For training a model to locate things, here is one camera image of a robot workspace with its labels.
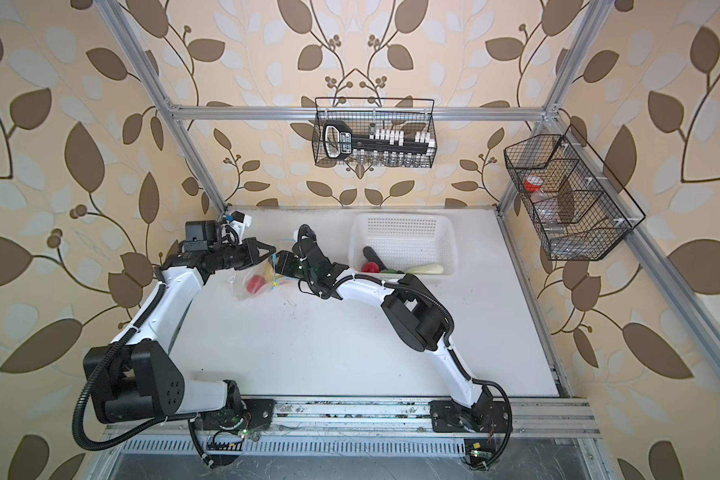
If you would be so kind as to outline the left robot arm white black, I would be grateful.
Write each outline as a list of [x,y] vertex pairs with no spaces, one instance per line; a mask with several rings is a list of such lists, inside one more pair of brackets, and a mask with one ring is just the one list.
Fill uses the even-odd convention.
[[245,270],[268,260],[273,246],[256,238],[226,243],[190,240],[154,269],[158,283],[145,306],[108,345],[88,351],[86,383],[73,409],[72,437],[86,451],[120,445],[167,422],[185,421],[201,460],[195,424],[203,416],[219,429],[246,434],[253,419],[233,380],[190,380],[169,353],[195,296],[220,270]]

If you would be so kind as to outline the red toy tomato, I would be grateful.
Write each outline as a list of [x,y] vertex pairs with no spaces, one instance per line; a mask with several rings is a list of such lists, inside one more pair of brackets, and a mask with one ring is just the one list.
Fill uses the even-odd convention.
[[376,262],[373,262],[373,261],[367,261],[361,267],[362,273],[375,274],[375,273],[379,273],[380,271],[381,271],[380,266]]

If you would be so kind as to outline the red capped clear bottle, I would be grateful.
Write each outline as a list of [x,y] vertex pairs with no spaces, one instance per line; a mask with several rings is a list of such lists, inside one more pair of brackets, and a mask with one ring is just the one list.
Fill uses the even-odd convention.
[[554,192],[546,190],[544,179],[537,175],[528,175],[523,181],[523,188],[534,206],[553,199],[555,196]]

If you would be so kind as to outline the red toy apple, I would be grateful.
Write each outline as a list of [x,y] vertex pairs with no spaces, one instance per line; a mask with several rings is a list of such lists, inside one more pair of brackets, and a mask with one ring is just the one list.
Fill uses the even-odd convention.
[[268,281],[263,276],[258,274],[253,275],[245,284],[246,292],[249,295],[256,295],[267,283]]

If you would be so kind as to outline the yellow toy potato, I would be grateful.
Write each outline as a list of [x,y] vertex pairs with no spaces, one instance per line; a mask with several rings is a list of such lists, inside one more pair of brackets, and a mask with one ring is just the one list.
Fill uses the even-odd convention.
[[277,274],[275,273],[274,268],[270,264],[264,265],[263,277],[268,283],[273,283],[276,281]]

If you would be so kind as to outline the white toy radish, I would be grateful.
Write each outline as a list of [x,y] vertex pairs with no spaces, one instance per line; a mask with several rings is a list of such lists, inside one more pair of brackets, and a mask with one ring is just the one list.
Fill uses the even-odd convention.
[[426,264],[409,268],[406,273],[414,275],[441,275],[445,271],[445,267],[441,264]]

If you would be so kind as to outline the dark toy eggplant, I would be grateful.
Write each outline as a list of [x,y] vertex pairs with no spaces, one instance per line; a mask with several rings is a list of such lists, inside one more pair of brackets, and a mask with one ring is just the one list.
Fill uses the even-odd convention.
[[363,255],[367,262],[374,263],[379,268],[379,270],[386,269],[384,262],[381,260],[379,255],[375,252],[375,250],[372,247],[365,246],[363,248],[362,252],[363,252]]

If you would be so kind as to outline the clear zip top bag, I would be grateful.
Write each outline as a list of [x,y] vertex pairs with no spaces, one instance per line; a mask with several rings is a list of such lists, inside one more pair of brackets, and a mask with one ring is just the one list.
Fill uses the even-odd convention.
[[275,271],[278,247],[281,246],[285,246],[285,243],[275,243],[274,250],[264,261],[234,272],[228,280],[228,286],[235,300],[251,300],[284,287],[296,286],[295,279]]

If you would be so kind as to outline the white plastic basket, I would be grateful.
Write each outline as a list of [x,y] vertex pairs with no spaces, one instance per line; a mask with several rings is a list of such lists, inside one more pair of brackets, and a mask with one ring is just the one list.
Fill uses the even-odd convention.
[[349,266],[355,270],[367,262],[363,249],[369,247],[379,257],[377,265],[396,277],[400,271],[416,271],[438,265],[439,273],[430,277],[448,277],[459,264],[453,224],[442,215],[365,213],[355,217],[349,239]]

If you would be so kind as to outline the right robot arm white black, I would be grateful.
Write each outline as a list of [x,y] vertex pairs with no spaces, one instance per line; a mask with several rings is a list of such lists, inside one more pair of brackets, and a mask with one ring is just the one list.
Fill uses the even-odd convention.
[[475,377],[462,362],[451,336],[455,321],[442,302],[418,277],[405,274],[385,280],[331,261],[323,254],[314,230],[306,224],[295,234],[293,247],[276,253],[276,274],[295,279],[306,292],[322,300],[351,300],[378,306],[398,338],[427,355],[446,384],[450,400],[435,422],[457,431],[503,435],[495,446],[472,447],[465,463],[473,470],[489,470],[508,447],[513,411],[505,389],[495,381]]

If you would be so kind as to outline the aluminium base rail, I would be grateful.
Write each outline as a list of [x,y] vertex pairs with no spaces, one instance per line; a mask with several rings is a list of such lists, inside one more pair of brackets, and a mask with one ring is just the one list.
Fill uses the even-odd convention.
[[121,453],[193,454],[192,441],[212,454],[275,456],[462,457],[476,444],[504,439],[587,445],[601,439],[589,404],[565,398],[514,398],[497,405],[488,426],[467,429],[443,397],[249,397],[252,417],[228,432],[200,418],[152,427]]

